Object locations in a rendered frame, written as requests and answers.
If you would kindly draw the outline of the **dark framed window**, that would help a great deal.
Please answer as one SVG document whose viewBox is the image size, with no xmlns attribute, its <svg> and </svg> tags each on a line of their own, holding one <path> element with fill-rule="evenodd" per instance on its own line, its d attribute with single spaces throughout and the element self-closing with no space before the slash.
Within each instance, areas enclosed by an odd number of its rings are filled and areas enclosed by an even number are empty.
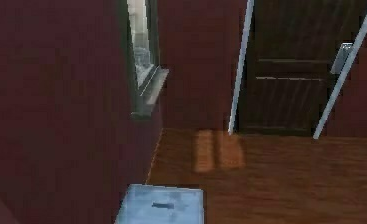
<svg viewBox="0 0 367 224">
<path fill-rule="evenodd" d="M 158 0 L 115 0 L 131 117 L 152 116 L 169 70 L 161 65 Z"/>
</svg>

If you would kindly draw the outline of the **dark brown room door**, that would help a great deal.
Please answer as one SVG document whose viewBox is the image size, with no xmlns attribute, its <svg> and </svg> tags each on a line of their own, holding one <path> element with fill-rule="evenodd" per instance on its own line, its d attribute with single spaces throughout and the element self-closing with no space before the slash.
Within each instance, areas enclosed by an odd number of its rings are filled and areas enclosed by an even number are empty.
<svg viewBox="0 0 367 224">
<path fill-rule="evenodd" d="M 311 136 L 339 75 L 342 43 L 355 43 L 367 0 L 253 0 L 234 130 Z"/>
</svg>

